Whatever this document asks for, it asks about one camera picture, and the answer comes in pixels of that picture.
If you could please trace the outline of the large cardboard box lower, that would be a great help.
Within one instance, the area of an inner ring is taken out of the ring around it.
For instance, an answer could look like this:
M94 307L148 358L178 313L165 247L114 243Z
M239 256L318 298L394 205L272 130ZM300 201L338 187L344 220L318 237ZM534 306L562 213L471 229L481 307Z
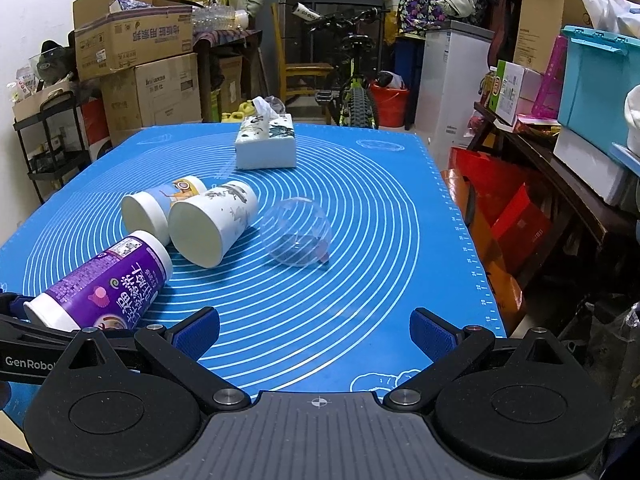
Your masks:
M195 53L104 76L100 89L114 146L144 128L202 121Z

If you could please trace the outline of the purple paper cup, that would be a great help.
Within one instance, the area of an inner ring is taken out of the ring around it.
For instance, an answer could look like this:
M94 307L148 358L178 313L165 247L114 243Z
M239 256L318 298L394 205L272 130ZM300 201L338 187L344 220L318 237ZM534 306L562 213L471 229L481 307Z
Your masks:
M30 322L63 332L132 330L171 275L165 246L136 231L27 301L24 309Z

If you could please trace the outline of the white chest freezer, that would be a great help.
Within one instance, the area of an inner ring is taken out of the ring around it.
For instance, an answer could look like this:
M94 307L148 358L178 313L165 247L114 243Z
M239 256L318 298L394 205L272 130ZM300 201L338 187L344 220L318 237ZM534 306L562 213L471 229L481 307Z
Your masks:
M453 148L470 143L466 128L488 72L493 36L488 29L457 21L425 33L414 131L440 170L448 167Z

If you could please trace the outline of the red plastic bucket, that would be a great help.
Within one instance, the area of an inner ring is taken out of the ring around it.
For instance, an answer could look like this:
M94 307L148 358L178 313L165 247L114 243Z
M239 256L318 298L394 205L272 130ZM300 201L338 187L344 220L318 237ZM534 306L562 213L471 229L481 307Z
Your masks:
M378 109L381 127L399 128L405 123L409 91L405 88L379 87L371 84L369 89Z

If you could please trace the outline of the clear plastic dome cup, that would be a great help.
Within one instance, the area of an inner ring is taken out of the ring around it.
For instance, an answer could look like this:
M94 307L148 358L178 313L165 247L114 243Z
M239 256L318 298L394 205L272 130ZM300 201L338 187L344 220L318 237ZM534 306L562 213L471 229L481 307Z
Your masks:
M284 266L324 266L329 263L332 228L318 203L291 197L274 204L259 223L262 248Z

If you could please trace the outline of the black metal shelf rack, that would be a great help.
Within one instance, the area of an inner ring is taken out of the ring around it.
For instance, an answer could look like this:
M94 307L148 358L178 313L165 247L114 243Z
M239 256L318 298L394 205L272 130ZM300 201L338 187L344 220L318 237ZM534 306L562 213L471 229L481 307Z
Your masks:
M113 148L102 92L91 81L62 81L13 105L13 129L40 203L44 184L58 190Z

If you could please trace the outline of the white ink-print paper cup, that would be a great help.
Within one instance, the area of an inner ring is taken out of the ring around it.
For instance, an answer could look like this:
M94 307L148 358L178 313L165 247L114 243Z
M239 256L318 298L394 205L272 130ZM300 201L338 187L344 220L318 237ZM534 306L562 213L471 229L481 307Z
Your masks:
M214 268L254 221L258 206L256 193L245 182L215 186L171 207L170 241L190 263Z

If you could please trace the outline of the wooden chair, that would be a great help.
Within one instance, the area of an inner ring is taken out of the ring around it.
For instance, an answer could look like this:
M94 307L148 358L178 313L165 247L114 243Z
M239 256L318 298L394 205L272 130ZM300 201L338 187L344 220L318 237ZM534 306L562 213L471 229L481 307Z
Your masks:
M274 41L278 60L278 93L283 102L291 102L301 96L314 96L320 84L332 72L328 63L289 63L285 56L285 44L280 24L281 3L271 3Z

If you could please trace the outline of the tall brown cardboard box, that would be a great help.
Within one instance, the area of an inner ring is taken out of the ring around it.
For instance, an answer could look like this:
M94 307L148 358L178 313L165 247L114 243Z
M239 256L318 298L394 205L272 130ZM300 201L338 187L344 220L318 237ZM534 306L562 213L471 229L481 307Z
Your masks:
M592 27L582 0L522 0L513 62L543 74L566 25Z

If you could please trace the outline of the open cardboard box top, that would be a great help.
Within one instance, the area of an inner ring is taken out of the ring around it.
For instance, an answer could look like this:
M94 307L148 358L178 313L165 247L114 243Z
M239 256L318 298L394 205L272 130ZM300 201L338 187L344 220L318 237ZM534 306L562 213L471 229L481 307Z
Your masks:
M192 51L192 11L204 0L75 0L78 77L111 75Z

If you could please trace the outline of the teal plastic storage bin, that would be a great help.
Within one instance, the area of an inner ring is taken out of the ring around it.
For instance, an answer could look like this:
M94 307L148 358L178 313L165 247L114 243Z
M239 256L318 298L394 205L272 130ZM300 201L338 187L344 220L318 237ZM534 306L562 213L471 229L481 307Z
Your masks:
M624 104L639 84L639 40L567 25L567 55L558 121L603 153L624 145Z

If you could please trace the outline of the white tissue box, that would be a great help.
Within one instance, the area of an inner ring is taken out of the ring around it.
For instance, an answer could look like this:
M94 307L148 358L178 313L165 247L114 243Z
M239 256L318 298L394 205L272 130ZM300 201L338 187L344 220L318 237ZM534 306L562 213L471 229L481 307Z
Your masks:
M234 141L235 167L239 170L292 169L296 167L293 119L274 96L252 99L254 112L240 123Z

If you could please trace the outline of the red gift box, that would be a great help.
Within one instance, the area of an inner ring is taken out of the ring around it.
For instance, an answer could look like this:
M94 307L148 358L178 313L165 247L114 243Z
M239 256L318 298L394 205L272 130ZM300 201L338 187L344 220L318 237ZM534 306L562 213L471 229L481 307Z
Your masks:
M483 255L500 250L506 272L518 274L553 230L542 209L547 191L535 171L464 148L450 151L442 173Z

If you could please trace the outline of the blue cartoon paper cup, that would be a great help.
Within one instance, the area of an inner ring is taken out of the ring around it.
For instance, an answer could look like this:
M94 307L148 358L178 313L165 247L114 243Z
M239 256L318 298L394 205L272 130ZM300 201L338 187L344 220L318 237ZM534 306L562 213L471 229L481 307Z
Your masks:
M186 176L156 188L125 195L120 201L122 221L128 233L144 231L167 246L170 243L168 216L171 207L206 191L201 179Z

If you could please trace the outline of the green white product box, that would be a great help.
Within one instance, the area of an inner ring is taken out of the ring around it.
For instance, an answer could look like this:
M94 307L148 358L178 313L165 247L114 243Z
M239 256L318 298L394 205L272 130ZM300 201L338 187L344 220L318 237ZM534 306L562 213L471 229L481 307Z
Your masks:
M518 115L529 115L536 101L542 75L516 63L499 61L494 73L488 108L509 126Z

